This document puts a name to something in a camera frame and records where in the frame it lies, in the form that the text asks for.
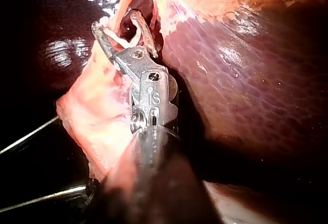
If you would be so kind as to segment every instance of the metal jaw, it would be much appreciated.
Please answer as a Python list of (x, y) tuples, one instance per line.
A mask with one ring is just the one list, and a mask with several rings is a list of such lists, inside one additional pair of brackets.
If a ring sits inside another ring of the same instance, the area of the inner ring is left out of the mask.
[(133, 82), (130, 90), (131, 132), (146, 126), (165, 126), (177, 132), (174, 121), (178, 107), (171, 103), (177, 96), (177, 84), (168, 69), (155, 63), (144, 46), (115, 51), (104, 27), (98, 22), (92, 24), (92, 31), (109, 61)]

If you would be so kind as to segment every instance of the metal pivot screw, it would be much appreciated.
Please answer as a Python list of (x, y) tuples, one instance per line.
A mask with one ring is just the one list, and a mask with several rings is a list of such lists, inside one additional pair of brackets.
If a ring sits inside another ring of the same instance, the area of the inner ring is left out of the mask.
[(150, 73), (148, 76), (148, 79), (157, 82), (159, 80), (159, 74), (158, 73)]
[(141, 50), (135, 50), (132, 54), (132, 58), (134, 59), (140, 59), (143, 58), (143, 56), (144, 56), (144, 52)]

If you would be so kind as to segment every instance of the thin wire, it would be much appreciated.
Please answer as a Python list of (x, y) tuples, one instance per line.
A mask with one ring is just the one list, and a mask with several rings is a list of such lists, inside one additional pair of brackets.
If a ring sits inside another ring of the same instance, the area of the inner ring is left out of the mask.
[(56, 197), (64, 197), (65, 195), (69, 195), (71, 193), (78, 193), (78, 192), (84, 191), (85, 189), (86, 189), (86, 186), (75, 187), (75, 188), (68, 189), (68, 190), (65, 190), (65, 191), (62, 191), (62, 192), (57, 192), (57, 193), (54, 193), (54, 194), (50, 194), (48, 196), (39, 197), (39, 198), (30, 200), (30, 201), (27, 201), (27, 202), (22, 202), (22, 203), (19, 203), (17, 205), (13, 205), (13, 206), (10, 206), (10, 207), (6, 207), (4, 209), (0, 209), (0, 213), (8, 211), (8, 210), (13, 210), (13, 209), (16, 209), (16, 208), (19, 208), (19, 207), (23, 207), (23, 206), (26, 206), (26, 205), (30, 205), (31, 203), (40, 202), (40, 201), (43, 201), (43, 200), (56, 198)]
[(34, 135), (35, 133), (41, 131), (43, 128), (45, 128), (46, 126), (52, 124), (53, 122), (55, 122), (56, 120), (58, 120), (58, 116), (56, 116), (55, 118), (52, 118), (50, 121), (44, 123), (43, 125), (41, 125), (40, 127), (38, 127), (37, 129), (35, 129), (34, 131), (30, 132), (29, 134), (25, 135), (24, 137), (20, 138), (19, 140), (17, 140), (16, 142), (12, 143), (11, 145), (9, 145), (8, 147), (4, 148), (3, 150), (0, 151), (0, 155), (2, 155), (3, 153), (5, 153), (6, 151), (15, 149), (18, 146), (23, 145), (25, 142), (28, 141), (28, 139)]

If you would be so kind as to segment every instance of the dark background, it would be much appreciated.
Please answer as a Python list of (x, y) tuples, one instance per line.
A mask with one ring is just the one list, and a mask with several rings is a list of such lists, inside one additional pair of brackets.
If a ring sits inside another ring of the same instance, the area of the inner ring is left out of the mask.
[[(94, 41), (91, 23), (115, 0), (3, 0), (3, 95), (0, 150), (56, 116), (55, 101), (80, 74)], [(70, 65), (60, 65), (71, 61)], [(59, 121), (23, 147), (0, 156), (0, 209), (88, 182), (88, 163)], [(19, 220), (74, 223), (86, 205), (76, 199), (34, 203), (0, 213)]]

